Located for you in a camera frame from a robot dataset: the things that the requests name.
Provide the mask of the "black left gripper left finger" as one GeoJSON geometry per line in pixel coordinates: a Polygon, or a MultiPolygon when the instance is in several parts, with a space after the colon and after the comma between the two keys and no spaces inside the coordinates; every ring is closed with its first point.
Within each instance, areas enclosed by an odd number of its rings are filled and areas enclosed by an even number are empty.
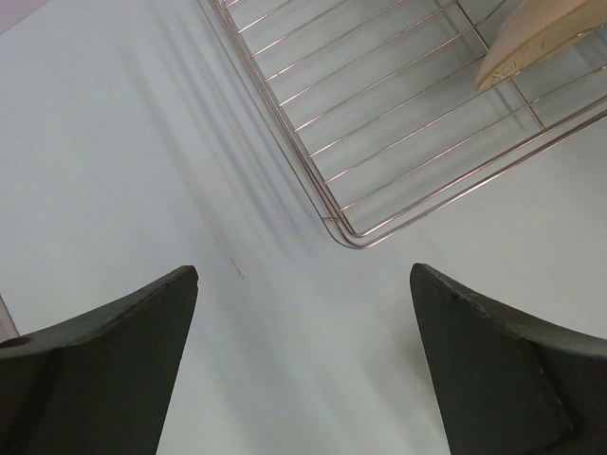
{"type": "Polygon", "coordinates": [[[2,453],[156,453],[196,299],[196,269],[184,265],[2,342],[2,453]]]}

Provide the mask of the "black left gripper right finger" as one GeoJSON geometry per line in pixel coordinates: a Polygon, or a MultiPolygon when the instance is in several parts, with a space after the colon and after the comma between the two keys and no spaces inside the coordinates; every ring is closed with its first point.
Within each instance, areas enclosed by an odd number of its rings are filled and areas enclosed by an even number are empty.
{"type": "Polygon", "coordinates": [[[603,454],[606,341],[531,316],[427,264],[414,313],[452,454],[603,454]]]}

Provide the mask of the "metal wire dish rack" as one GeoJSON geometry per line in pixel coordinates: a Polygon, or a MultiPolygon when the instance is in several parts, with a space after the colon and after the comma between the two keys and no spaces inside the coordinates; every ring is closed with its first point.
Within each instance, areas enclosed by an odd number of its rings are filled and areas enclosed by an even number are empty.
{"type": "Polygon", "coordinates": [[[606,30],[489,88],[513,1],[207,1],[331,235],[375,246],[606,119],[606,30]]]}

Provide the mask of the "beige bird pattern plate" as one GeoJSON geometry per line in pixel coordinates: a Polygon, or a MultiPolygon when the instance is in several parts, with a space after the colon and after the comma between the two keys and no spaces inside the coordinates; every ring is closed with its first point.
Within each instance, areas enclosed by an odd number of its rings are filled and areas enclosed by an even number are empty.
{"type": "Polygon", "coordinates": [[[487,90],[606,24],[602,0],[523,1],[504,20],[476,77],[487,90]]]}

